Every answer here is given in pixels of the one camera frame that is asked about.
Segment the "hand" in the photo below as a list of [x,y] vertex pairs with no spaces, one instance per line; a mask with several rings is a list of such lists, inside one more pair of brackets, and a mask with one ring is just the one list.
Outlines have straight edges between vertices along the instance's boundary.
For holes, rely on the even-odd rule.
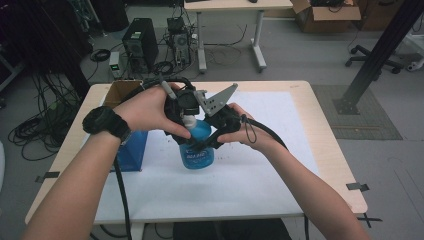
[[[243,114],[246,114],[248,118],[254,119],[248,112],[246,112],[238,104],[230,103],[228,104],[228,106],[230,108],[233,108],[240,116]],[[263,152],[267,147],[269,147],[269,144],[277,143],[277,141],[275,141],[264,130],[257,128],[253,125],[249,125],[249,123],[246,123],[246,124],[242,123],[239,131],[234,133],[223,134],[218,137],[217,141],[221,143],[240,142],[260,152]]]
[[[178,88],[175,84],[171,84],[171,87]],[[133,131],[161,129],[189,139],[190,132],[185,127],[172,122],[165,116],[166,96],[162,87],[152,87],[118,105],[113,110],[128,123]]]

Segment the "white paper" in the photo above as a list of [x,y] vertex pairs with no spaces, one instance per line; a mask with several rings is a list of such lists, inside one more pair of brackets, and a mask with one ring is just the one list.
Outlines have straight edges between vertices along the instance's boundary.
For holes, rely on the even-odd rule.
[[[247,112],[283,139],[309,170],[318,168],[289,92],[236,91],[229,102]],[[134,221],[245,219],[302,213],[299,205],[259,152],[240,143],[215,150],[212,165],[188,170],[176,142],[163,131],[149,132],[142,172],[123,173]],[[96,221],[123,222],[116,175],[109,174]]]

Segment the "cardboard box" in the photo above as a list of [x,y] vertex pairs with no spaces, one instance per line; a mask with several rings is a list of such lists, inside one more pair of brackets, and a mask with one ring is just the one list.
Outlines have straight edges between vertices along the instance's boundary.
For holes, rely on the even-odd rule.
[[359,7],[353,0],[333,7],[312,7],[308,0],[291,0],[296,13],[296,22],[302,32],[338,33],[345,32],[351,20],[360,20]]
[[[132,90],[140,86],[143,81],[115,81],[106,94],[104,106],[114,108]],[[141,171],[144,150],[146,147],[148,132],[135,131],[124,145],[119,147],[118,162],[122,172]]]
[[384,31],[404,0],[358,0],[360,21],[352,21],[361,31]]

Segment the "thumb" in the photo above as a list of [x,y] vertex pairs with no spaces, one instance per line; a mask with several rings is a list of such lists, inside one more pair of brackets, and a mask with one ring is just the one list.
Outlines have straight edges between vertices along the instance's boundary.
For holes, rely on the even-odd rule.
[[191,134],[190,132],[187,130],[187,128],[181,126],[178,123],[175,123],[173,121],[167,120],[164,124],[164,126],[162,126],[163,130],[166,132],[169,132],[171,134],[183,137],[185,139],[190,139]]
[[234,137],[234,134],[231,133],[222,134],[216,140],[220,143],[238,142],[237,139]]

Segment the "cardboard box on desk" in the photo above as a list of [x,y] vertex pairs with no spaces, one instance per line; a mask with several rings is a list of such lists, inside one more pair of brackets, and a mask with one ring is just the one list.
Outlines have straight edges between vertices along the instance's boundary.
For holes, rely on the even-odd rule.
[[[103,105],[114,108],[132,90],[140,86],[143,81],[115,81],[106,94]],[[122,172],[141,171],[144,150],[146,147],[148,132],[135,131],[124,145],[119,147],[118,162]]]

